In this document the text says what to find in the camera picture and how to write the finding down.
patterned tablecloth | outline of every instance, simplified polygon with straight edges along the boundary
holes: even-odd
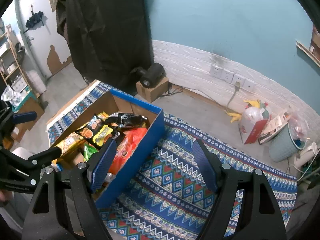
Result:
[[[50,145],[72,123],[72,119],[109,89],[114,88],[97,82],[79,97],[72,108],[57,116],[47,126]],[[149,158],[115,203],[99,210],[106,226],[127,240],[196,239],[217,197],[205,187],[193,158],[192,143],[197,138],[221,162],[229,163],[237,170],[263,170],[287,225],[297,196],[295,177],[248,157],[175,116],[164,114],[164,119],[166,133]],[[243,190],[236,193],[225,236],[235,231],[243,194]]]

light blue trash bin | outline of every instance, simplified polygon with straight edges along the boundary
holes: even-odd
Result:
[[[280,162],[292,156],[296,152],[303,150],[305,144],[305,142],[301,142],[300,147],[295,144],[287,124],[271,141],[269,146],[269,154],[274,162]]]

door frame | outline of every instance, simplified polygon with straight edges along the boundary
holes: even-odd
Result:
[[[19,27],[19,31],[20,31],[20,35],[21,35],[21,39],[24,43],[26,52],[28,54],[28,56],[30,57],[31,62],[33,63],[33,65],[36,67],[37,72],[39,73],[39,76],[42,80],[42,82],[46,85],[48,78],[45,77],[44,73],[41,71],[41,68],[39,67],[38,63],[36,62],[34,55],[32,53],[32,50],[29,46],[29,43],[27,41],[27,37],[25,35],[25,33],[23,33],[23,23],[21,21],[21,13],[20,13],[20,6],[19,6],[19,0],[14,0],[14,7],[15,7],[15,12],[16,12],[16,17],[17,17],[17,23],[18,23],[18,27]]]

red snack bag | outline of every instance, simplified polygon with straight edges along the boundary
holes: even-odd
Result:
[[[137,147],[138,143],[147,133],[147,128],[136,128],[123,132],[125,134],[124,140],[117,147],[117,153],[109,168],[110,173],[116,175],[126,161],[132,155],[132,152]]]

electrical outlet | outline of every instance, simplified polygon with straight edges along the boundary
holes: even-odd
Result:
[[[240,83],[240,87],[243,87],[245,78],[243,76],[240,76],[239,74],[235,73],[232,79],[232,84],[236,85],[236,82]]]
[[[233,75],[234,73],[229,71],[229,70],[226,70],[226,69],[223,69],[222,70],[222,74],[221,74],[221,79],[226,81],[226,82],[229,82],[231,83],[232,82],[232,78],[233,78]]]
[[[210,76],[212,77],[216,77],[216,78],[221,78],[221,74],[222,74],[222,67],[218,67],[213,65],[210,69]]]
[[[244,83],[243,83],[243,86],[242,86],[242,88],[244,90],[247,90],[247,91],[253,93],[255,87],[256,87],[256,84],[252,80],[250,80],[250,79],[244,80]]]

